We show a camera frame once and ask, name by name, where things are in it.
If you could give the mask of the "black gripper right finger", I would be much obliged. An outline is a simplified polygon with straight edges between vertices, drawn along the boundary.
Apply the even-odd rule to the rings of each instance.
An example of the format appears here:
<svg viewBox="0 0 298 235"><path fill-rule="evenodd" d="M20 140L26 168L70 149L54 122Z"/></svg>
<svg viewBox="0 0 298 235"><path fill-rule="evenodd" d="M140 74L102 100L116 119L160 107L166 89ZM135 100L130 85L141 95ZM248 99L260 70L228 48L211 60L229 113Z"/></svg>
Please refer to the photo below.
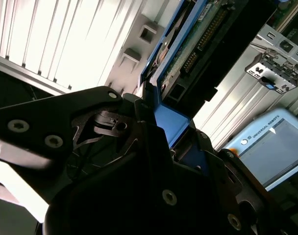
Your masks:
<svg viewBox="0 0 298 235"><path fill-rule="evenodd" d="M217 157L220 160L219 166L224 166L227 186L235 196L237 203L270 203L272 201L269 193L235 153L227 149L216 151L212 147L210 138L197 129L193 121L190 121L188 131L193 134L197 150L209 153L211 157Z"/></svg>

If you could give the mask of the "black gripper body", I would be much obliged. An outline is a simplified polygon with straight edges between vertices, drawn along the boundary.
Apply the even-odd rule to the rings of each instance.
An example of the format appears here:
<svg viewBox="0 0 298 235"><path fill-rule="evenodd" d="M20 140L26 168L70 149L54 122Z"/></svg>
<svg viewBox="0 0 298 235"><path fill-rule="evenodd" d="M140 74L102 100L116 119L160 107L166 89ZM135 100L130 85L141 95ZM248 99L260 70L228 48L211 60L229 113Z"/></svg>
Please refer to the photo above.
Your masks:
<svg viewBox="0 0 298 235"><path fill-rule="evenodd" d="M45 235L293 235L272 200L237 203L224 166L200 153L194 168L169 154L130 153L54 198Z"/></svg>

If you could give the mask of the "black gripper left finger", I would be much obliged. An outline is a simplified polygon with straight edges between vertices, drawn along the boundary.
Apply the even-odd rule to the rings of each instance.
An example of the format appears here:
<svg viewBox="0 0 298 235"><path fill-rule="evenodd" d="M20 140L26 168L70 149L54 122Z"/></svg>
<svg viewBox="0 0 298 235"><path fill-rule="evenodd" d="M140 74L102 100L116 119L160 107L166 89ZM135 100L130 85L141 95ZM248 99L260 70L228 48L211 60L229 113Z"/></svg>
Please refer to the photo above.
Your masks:
<svg viewBox="0 0 298 235"><path fill-rule="evenodd" d="M47 170L77 148L110 136L127 148L134 139L166 145L165 131L139 97L107 86L0 108L0 161Z"/></svg>

